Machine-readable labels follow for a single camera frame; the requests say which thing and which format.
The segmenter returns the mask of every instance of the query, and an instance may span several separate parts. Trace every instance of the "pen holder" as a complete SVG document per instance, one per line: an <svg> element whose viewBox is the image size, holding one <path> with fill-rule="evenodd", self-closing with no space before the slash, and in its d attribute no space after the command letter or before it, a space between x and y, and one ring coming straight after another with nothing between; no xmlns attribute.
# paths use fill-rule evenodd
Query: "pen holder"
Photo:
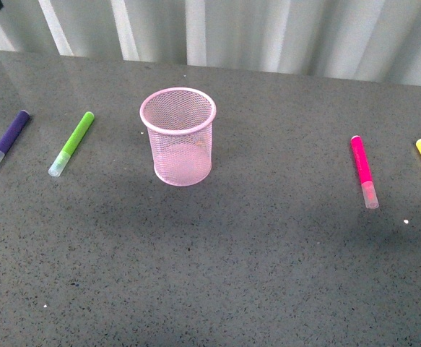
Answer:
<svg viewBox="0 0 421 347"><path fill-rule="evenodd" d="M215 102L205 93L184 87L160 90L141 105L154 170L173 186L190 186L212 168L212 122Z"/></svg>

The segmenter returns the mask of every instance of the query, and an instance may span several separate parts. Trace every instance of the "purple marker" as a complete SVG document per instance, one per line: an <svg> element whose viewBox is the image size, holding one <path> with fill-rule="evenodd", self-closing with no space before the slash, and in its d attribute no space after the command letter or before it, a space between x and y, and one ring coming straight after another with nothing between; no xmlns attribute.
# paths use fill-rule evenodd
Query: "purple marker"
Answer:
<svg viewBox="0 0 421 347"><path fill-rule="evenodd" d="M8 130L5 131L3 136L0 139L0 162L3 160L4 156L8 153L9 149L13 145L14 141L17 139L21 133L22 128L29 120L30 116L27 111L19 111L16 115L16 118L8 127Z"/></svg>

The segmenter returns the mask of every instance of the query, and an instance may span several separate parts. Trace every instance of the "countertop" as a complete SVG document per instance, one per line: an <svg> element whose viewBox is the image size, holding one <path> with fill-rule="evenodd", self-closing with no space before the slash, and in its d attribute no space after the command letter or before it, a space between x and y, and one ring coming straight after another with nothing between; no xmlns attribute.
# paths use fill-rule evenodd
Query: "countertop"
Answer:
<svg viewBox="0 0 421 347"><path fill-rule="evenodd" d="M217 104L212 171L186 188L155 176L139 118L173 86ZM421 87L0 52L0 136L20 109L0 346L421 346Z"/></svg>

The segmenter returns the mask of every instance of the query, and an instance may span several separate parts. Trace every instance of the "curtain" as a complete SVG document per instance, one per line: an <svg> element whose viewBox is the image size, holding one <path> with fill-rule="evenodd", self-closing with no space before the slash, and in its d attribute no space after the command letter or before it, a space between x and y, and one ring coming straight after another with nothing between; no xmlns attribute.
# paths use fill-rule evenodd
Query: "curtain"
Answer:
<svg viewBox="0 0 421 347"><path fill-rule="evenodd" d="M0 50L421 85L421 0L2 0Z"/></svg>

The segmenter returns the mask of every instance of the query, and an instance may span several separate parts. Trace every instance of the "pink marker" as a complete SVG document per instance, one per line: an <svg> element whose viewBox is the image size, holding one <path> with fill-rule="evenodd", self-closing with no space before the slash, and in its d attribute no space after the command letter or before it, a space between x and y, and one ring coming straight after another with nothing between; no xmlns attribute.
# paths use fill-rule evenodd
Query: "pink marker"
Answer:
<svg viewBox="0 0 421 347"><path fill-rule="evenodd" d="M353 154L355 155L357 172L360 175L361 188L363 189L366 208L377 208L378 200L376 189L374 188L374 183L372 182L372 176L370 174L368 158L366 157L363 141L360 136L356 135L352 137L350 143L353 149Z"/></svg>

